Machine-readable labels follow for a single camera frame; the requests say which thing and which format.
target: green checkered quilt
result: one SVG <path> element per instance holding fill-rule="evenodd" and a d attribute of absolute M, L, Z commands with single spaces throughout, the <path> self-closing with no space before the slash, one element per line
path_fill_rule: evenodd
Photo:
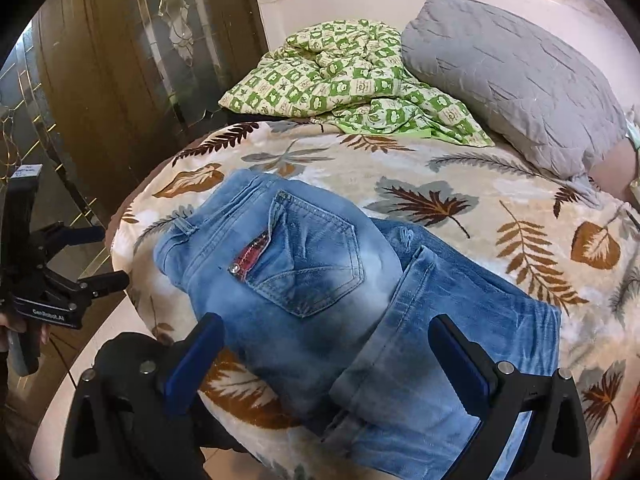
<path fill-rule="evenodd" d="M 311 118 L 348 134 L 492 146 L 464 104 L 407 71 L 400 48 L 400 33 L 381 22 L 304 28 L 265 54 L 220 105 L 241 114 Z"/>

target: screw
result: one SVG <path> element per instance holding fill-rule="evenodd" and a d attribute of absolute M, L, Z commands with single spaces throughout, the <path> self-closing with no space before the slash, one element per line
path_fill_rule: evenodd
<path fill-rule="evenodd" d="M 569 370 L 569 368 L 558 368 L 558 375 L 562 377 L 565 381 L 568 381 L 573 377 L 571 370 Z"/>
<path fill-rule="evenodd" d="M 88 383 L 89 381 L 93 381 L 95 379 L 95 370 L 93 368 L 87 368 L 82 375 L 80 376 L 80 380 Z"/>
<path fill-rule="evenodd" d="M 505 375 L 511 375 L 515 371 L 516 367 L 513 366 L 508 361 L 500 361 L 498 363 L 498 370 L 500 370 Z"/>
<path fill-rule="evenodd" d="M 153 361 L 145 361 L 140 365 L 140 373 L 149 375 L 156 371 L 156 363 Z"/>

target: cable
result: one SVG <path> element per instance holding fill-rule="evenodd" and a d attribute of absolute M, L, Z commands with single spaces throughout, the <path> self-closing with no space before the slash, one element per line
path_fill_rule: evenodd
<path fill-rule="evenodd" d="M 53 345 L 53 348 L 56 350 L 56 352 L 60 356 L 60 360 L 62 361 L 62 364 L 65 367 L 66 374 L 69 376 L 69 379 L 71 379 L 71 384 L 73 384 L 74 389 L 77 390 L 78 389 L 78 385 L 74 381 L 73 375 L 71 375 L 71 370 L 69 369 L 69 366 L 67 366 L 65 358 L 62 357 L 62 352 L 60 352 L 60 349 L 58 348 L 58 345 L 56 345 L 56 343 L 53 341 L 53 338 L 49 338 L 49 342 Z"/>
<path fill-rule="evenodd" d="M 60 336 L 56 335 L 56 333 L 55 333 L 55 332 L 51 332 L 51 333 L 49 334 L 49 337 L 50 337 L 50 338 L 51 338 L 51 337 L 55 338 L 57 341 L 59 341 L 59 342 L 61 342 L 61 343 L 64 343 L 66 346 L 68 346 L 69 348 L 71 348 L 74 352 L 78 352 L 78 349 L 77 349 L 75 346 L 73 346 L 71 343 L 66 342 L 64 339 L 60 338 Z"/>

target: denim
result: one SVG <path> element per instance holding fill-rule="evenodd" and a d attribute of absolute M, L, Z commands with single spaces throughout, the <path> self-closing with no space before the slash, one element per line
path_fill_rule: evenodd
<path fill-rule="evenodd" d="M 400 478 L 441 478 L 478 424 L 430 350 L 434 316 L 449 314 L 522 372 L 551 375 L 558 364 L 557 309 L 421 226 L 369 219 L 299 181 L 233 173 L 174 221 L 154 258 L 197 318 L 223 318 L 226 344 L 292 415 L 338 453 Z"/>
<path fill-rule="evenodd" d="M 268 245 L 239 279 L 230 270 L 265 232 Z M 402 276 L 382 233 L 353 203 L 296 180 L 236 171 L 154 250 L 159 269 L 215 312 L 225 343 L 317 433 L 338 408 L 328 392 L 355 359 Z"/>
<path fill-rule="evenodd" d="M 459 254 L 420 226 L 373 220 L 404 275 L 358 357 L 330 395 L 343 407 L 325 443 L 353 461 L 400 478 L 439 479 L 478 425 L 431 352 L 427 328 L 448 314 L 496 362 L 551 375 L 560 313 Z M 529 416 L 519 417 L 492 479 L 506 476 Z"/>

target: bed cover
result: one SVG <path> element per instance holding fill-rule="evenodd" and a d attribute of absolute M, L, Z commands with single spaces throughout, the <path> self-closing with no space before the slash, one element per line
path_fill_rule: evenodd
<path fill-rule="evenodd" d="M 169 222 L 201 205 L 233 170 L 254 168 L 329 189 L 378 218 L 416 222 L 562 311 L 560 364 L 576 379 L 593 479 L 609 477 L 638 438 L 640 231 L 629 204 L 602 209 L 546 180 L 509 146 L 344 134 L 290 121 L 243 123 L 180 152 L 127 207 L 111 244 L 115 269 L 153 334 L 170 343 L 195 325 L 189 298 L 154 266 Z M 273 391 L 223 350 L 200 389 L 208 409 L 283 478 L 375 478 L 325 451 Z"/>

